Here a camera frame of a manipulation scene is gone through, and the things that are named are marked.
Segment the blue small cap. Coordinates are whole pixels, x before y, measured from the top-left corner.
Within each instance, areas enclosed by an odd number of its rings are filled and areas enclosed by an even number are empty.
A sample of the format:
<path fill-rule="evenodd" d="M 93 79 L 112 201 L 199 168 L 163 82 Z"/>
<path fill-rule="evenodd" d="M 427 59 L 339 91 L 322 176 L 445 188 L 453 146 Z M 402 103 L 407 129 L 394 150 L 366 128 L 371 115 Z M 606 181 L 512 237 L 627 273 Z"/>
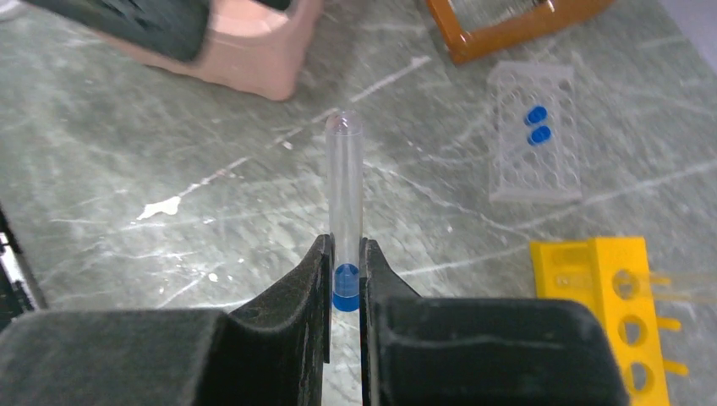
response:
<path fill-rule="evenodd" d="M 326 120 L 326 181 L 333 244 L 332 303 L 337 310 L 359 308 L 359 254 L 364 214 L 364 129 L 352 110 Z"/>
<path fill-rule="evenodd" d="M 552 137 L 552 130 L 549 126 L 541 125 L 532 130 L 527 137 L 527 142 L 531 146 L 542 145 L 548 142 Z"/>

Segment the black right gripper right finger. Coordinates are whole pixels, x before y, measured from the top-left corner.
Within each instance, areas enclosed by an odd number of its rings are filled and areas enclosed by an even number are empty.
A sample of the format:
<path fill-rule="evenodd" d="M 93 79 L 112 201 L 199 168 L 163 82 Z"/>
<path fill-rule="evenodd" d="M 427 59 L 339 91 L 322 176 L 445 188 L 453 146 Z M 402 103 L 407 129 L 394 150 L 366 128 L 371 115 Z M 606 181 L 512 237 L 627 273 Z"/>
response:
<path fill-rule="evenodd" d="M 359 254 L 366 405 L 627 405 L 597 318 L 564 299 L 423 297 Z"/>

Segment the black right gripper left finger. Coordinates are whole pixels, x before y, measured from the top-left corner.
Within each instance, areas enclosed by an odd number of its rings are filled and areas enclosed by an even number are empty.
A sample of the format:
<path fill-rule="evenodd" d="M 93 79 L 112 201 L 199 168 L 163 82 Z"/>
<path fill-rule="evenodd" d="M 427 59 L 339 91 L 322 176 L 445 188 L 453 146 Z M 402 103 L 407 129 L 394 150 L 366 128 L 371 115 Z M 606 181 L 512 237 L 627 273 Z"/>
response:
<path fill-rule="evenodd" d="M 4 405 L 318 405 L 331 242 L 236 310 L 36 311 L 1 336 Z"/>

